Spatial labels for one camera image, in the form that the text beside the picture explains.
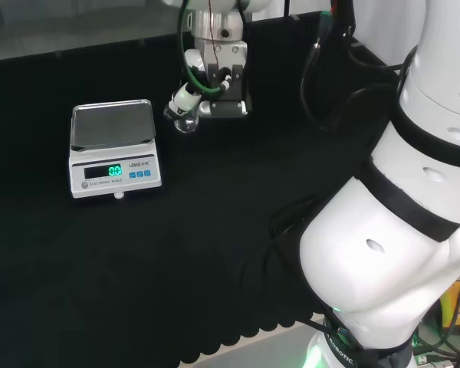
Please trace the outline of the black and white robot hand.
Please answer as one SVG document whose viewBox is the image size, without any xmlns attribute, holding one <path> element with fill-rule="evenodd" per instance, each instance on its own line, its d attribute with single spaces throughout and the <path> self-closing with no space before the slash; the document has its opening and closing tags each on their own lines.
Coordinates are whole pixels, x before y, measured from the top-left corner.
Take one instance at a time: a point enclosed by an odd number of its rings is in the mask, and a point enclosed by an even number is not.
<svg viewBox="0 0 460 368">
<path fill-rule="evenodd" d="M 179 89 L 165 107 L 167 120 L 195 123 L 199 118 L 242 118 L 247 44 L 197 38 L 185 51 Z"/>
</svg>

